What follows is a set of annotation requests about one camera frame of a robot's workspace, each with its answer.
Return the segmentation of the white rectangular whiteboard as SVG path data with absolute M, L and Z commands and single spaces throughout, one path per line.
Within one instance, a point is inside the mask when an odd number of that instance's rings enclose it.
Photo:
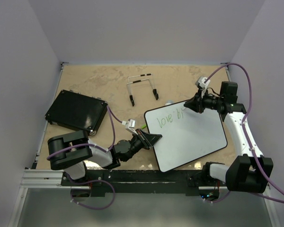
M 162 135 L 153 147 L 161 172 L 207 156 L 228 144 L 215 110 L 196 113 L 178 102 L 148 110 L 144 119 L 149 133 Z

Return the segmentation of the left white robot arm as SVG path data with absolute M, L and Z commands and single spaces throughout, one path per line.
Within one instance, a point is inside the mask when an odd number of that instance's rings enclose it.
M 141 149 L 153 148 L 162 137 L 137 129 L 131 140 L 120 140 L 111 148 L 104 148 L 93 143 L 85 131 L 76 131 L 50 138 L 47 160 L 52 170 L 63 170 L 77 185 L 85 185 L 89 177 L 84 161 L 91 161 L 103 169 L 114 169 Z

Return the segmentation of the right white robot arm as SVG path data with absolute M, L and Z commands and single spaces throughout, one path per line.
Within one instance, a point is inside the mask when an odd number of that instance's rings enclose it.
M 253 139 L 244 104 L 237 102 L 238 85 L 223 81 L 219 94 L 210 94 L 209 83 L 206 77 L 200 77 L 195 83 L 198 91 L 184 107 L 200 114 L 205 109 L 216 110 L 231 134 L 237 157 L 230 166 L 207 162 L 199 179 L 208 186 L 222 181 L 229 191 L 263 193 L 268 183 L 263 175 L 270 176 L 274 164 L 271 158 L 264 157 Z

